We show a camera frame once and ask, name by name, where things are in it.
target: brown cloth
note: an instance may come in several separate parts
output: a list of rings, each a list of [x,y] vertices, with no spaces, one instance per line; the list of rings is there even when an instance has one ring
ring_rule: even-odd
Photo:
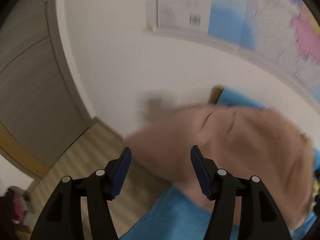
[[[206,158],[232,175],[259,176],[289,230],[305,220],[313,182],[313,144],[274,110],[196,106],[165,117],[125,140],[133,157],[153,174],[177,186],[196,205],[212,211],[190,160],[198,145]],[[237,198],[234,223],[239,224]]]

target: wooden floor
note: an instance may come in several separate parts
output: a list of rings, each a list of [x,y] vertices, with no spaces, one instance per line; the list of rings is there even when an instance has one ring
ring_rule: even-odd
[[[118,158],[123,149],[122,139],[118,135],[101,122],[94,124],[30,192],[37,215],[63,176],[69,175],[73,179],[87,177],[103,169],[108,161]],[[167,182],[153,176],[132,160],[120,195],[108,203],[118,236],[127,232],[168,187]],[[85,239],[92,239],[85,197],[81,199],[81,209]]]

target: silver screw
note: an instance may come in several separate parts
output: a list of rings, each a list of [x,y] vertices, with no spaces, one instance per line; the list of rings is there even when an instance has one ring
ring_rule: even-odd
[[[69,182],[70,179],[71,179],[71,178],[70,178],[69,176],[64,176],[64,177],[62,178],[62,182],[63,182],[63,183]]]
[[[96,175],[97,176],[102,176],[104,174],[104,170],[97,170]]]
[[[260,181],[260,178],[258,176],[253,176],[251,179],[253,182],[256,182],[256,183]]]
[[[227,172],[224,169],[218,169],[218,174],[221,176],[225,176]]]

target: map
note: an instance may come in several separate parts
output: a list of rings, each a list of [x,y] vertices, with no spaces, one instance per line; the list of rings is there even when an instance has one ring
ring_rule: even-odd
[[[320,102],[320,27],[302,0],[155,1],[154,28],[254,51]]]

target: wall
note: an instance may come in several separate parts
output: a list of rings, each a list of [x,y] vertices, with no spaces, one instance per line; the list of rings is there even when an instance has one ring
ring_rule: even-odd
[[[205,103],[220,83],[279,109],[320,147],[320,117],[292,88],[227,52],[146,33],[145,0],[58,1],[63,47],[85,104],[122,135],[145,124],[152,104]]]
[[[33,178],[24,174],[0,155],[0,196],[5,193],[7,187],[18,186],[27,189],[32,181]]]

